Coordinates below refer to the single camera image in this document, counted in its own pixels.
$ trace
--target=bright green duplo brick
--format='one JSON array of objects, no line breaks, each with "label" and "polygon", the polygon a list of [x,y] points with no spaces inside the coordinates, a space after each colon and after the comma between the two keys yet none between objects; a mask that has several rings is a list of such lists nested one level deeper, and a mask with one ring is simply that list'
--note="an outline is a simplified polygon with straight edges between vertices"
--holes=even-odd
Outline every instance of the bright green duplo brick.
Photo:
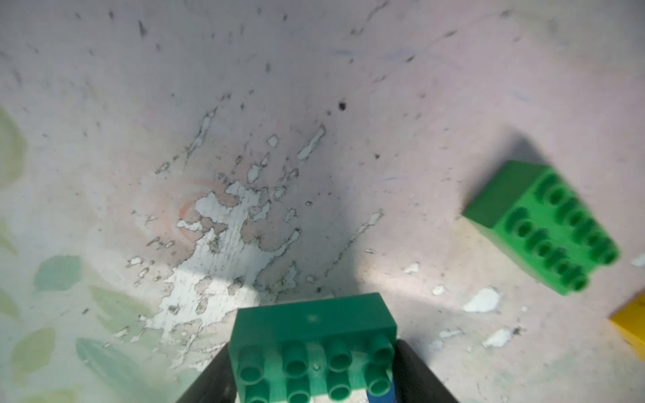
[{"label": "bright green duplo brick", "polygon": [[526,273],[562,295],[580,292],[616,243],[550,166],[508,161],[464,216]]},{"label": "bright green duplo brick", "polygon": [[378,293],[237,312],[228,345],[243,403],[342,401],[392,384],[397,325]]}]

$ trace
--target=black spot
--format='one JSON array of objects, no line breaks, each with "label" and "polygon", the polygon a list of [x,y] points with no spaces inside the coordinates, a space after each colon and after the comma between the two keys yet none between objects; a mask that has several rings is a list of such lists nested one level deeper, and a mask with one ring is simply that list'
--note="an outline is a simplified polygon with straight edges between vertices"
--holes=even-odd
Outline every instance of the black spot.
[{"label": "black spot", "polygon": [[143,23],[141,20],[139,20],[139,36],[144,38],[146,35],[148,35],[148,30],[146,29],[145,26],[143,26]]}]

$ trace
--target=peeling paint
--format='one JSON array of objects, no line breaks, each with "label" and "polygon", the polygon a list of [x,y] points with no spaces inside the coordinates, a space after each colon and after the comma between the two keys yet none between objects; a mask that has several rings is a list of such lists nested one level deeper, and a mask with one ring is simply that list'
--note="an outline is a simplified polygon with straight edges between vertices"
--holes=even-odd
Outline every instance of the peeling paint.
[{"label": "peeling paint", "polygon": [[497,310],[502,294],[491,287],[482,288],[464,305],[464,312],[487,313]]},{"label": "peeling paint", "polygon": [[441,295],[444,292],[446,292],[446,286],[443,284],[440,284],[432,289],[432,295]]},{"label": "peeling paint", "polygon": [[201,231],[204,229],[201,221],[188,223],[184,220],[179,220],[175,226],[177,228],[184,228],[188,231]]},{"label": "peeling paint", "polygon": [[[159,305],[159,311],[146,324],[147,328],[161,329],[162,340],[170,341],[172,329],[182,323],[196,319],[202,320],[202,328],[220,322],[224,316],[237,308],[257,305],[261,300],[274,300],[274,291],[258,291],[254,283],[258,274],[276,258],[284,255],[289,246],[300,236],[294,230],[290,238],[275,251],[262,250],[257,241],[245,243],[241,230],[246,219],[250,218],[249,208],[257,207],[263,194],[260,190],[243,186],[239,181],[229,185],[226,194],[234,196],[238,203],[225,206],[211,192],[195,202],[195,210],[214,223],[226,225],[226,229],[216,233],[208,230],[195,244],[192,255],[178,266],[172,268],[172,275],[166,282],[172,283],[169,295]],[[210,244],[220,246],[214,253]],[[212,276],[212,281],[200,295],[195,286]],[[244,281],[235,295],[229,295],[228,287],[237,278]],[[203,298],[208,298],[204,307]]]},{"label": "peeling paint", "polygon": [[295,212],[295,208],[290,208],[289,211],[287,211],[286,215],[284,216],[284,221],[289,222],[296,217],[297,217],[297,214]]},{"label": "peeling paint", "polygon": [[502,348],[505,347],[513,338],[513,331],[510,329],[500,329],[496,331],[491,337],[486,339],[482,346],[484,348]]},{"label": "peeling paint", "polygon": [[318,145],[318,142],[322,139],[322,137],[325,135],[327,132],[326,128],[324,127],[323,124],[320,125],[318,128],[318,131],[316,134],[312,137],[311,140],[309,140],[309,144],[307,144],[297,155],[298,160],[304,161],[307,158],[309,158],[309,155],[312,153],[312,151],[316,148]]},{"label": "peeling paint", "polygon": [[405,274],[412,274],[412,273],[418,273],[419,272],[419,262],[414,262],[411,265],[409,265],[406,268],[403,268],[403,273]]},{"label": "peeling paint", "polygon": [[208,134],[208,129],[210,129],[210,124],[213,118],[215,117],[216,111],[217,111],[217,108],[213,109],[212,111],[208,112],[202,119],[202,124],[199,127],[199,132],[197,133],[197,135],[195,136],[195,139],[186,150],[186,162],[188,162],[188,159],[193,154],[193,152],[195,152],[196,149],[198,149],[204,144],[204,139],[206,138],[206,134]]},{"label": "peeling paint", "polygon": [[268,201],[262,206],[262,210],[258,214],[253,216],[253,221],[266,220],[269,215],[269,210],[271,210],[271,202]]},{"label": "peeling paint", "polygon": [[278,139],[278,135],[274,134],[273,136],[269,137],[269,139],[266,142],[271,147],[275,148],[275,147],[277,147],[279,141],[280,141],[280,139]]}]

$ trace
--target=painted leaf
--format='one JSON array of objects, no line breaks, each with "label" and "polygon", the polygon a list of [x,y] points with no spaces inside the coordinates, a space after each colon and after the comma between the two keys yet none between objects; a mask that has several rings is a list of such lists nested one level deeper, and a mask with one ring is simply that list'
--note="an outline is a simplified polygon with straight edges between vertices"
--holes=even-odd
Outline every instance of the painted leaf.
[{"label": "painted leaf", "polygon": [[14,380],[21,382],[27,375],[49,364],[54,351],[54,328],[36,330],[20,340],[11,352]]},{"label": "painted leaf", "polygon": [[96,304],[107,314],[107,317],[98,316],[98,319],[112,333],[140,323],[140,315],[152,316],[150,308],[125,294],[95,286],[90,286],[90,294]]},{"label": "painted leaf", "polygon": [[34,285],[38,291],[66,291],[81,280],[81,258],[52,256],[40,264]]},{"label": "painted leaf", "polygon": [[2,217],[0,217],[0,249],[6,249],[14,256],[18,254],[18,251],[11,243],[11,233],[9,232],[9,226],[6,224],[5,220]]},{"label": "painted leaf", "polygon": [[90,371],[129,401],[161,401],[136,362],[113,346],[103,346],[104,343],[97,340],[78,338],[76,354]]},{"label": "painted leaf", "polygon": [[18,307],[11,296],[3,290],[0,290],[0,313],[18,320]]},{"label": "painted leaf", "polygon": [[38,393],[20,400],[20,403],[78,403],[79,393],[76,389],[58,389]]},{"label": "painted leaf", "polygon": [[0,105],[0,189],[23,174],[27,143],[18,125]]}]

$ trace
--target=floor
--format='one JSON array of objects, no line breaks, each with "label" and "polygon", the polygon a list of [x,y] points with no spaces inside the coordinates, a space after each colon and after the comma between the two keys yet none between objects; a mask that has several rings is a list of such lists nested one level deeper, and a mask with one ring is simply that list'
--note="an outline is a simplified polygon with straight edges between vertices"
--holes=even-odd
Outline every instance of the floor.
[{"label": "floor", "polygon": [[[371,291],[462,403],[644,401],[607,320],[645,286],[644,14],[3,1],[0,401],[170,402],[237,308]],[[554,165],[620,246],[585,292],[461,217],[509,158]]]}]

